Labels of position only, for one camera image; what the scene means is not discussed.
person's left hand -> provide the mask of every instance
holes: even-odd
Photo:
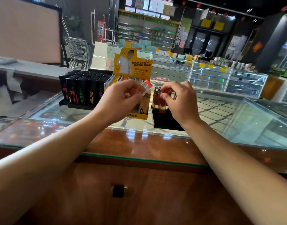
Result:
[[[134,94],[140,86],[134,80],[124,80],[119,83],[114,83],[104,92],[101,100],[89,114],[98,115],[102,120],[105,120],[107,126],[122,120],[140,103],[142,95],[140,93]]]

pink paper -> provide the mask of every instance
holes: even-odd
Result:
[[[180,44],[179,44],[179,47],[180,48],[184,48],[184,45],[185,45],[185,40],[181,40]]]

person's right hand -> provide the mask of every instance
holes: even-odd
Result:
[[[173,100],[167,93],[161,93],[160,97],[163,98],[168,105],[173,118],[185,129],[187,126],[201,123],[199,117],[197,94],[188,81],[178,83],[172,81],[165,83],[161,87],[162,91],[174,91],[177,98]]]

hand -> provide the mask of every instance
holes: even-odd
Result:
[[[202,122],[199,117],[197,94],[188,81],[178,83],[172,81],[161,87],[162,91],[174,91],[177,98],[173,100],[168,93],[161,93],[160,97],[165,100],[173,118],[185,129],[196,123]]]
[[[134,80],[112,84],[90,115],[98,114],[101,119],[105,119],[107,126],[122,120],[136,104],[140,103],[142,95],[134,94],[134,90],[139,86],[140,84]]]

shopping cart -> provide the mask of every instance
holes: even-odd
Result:
[[[64,40],[67,43],[72,57],[71,61],[69,62],[69,67],[71,69],[77,69],[81,65],[83,70],[88,70],[93,58],[91,43],[83,39],[72,37],[65,37]]]

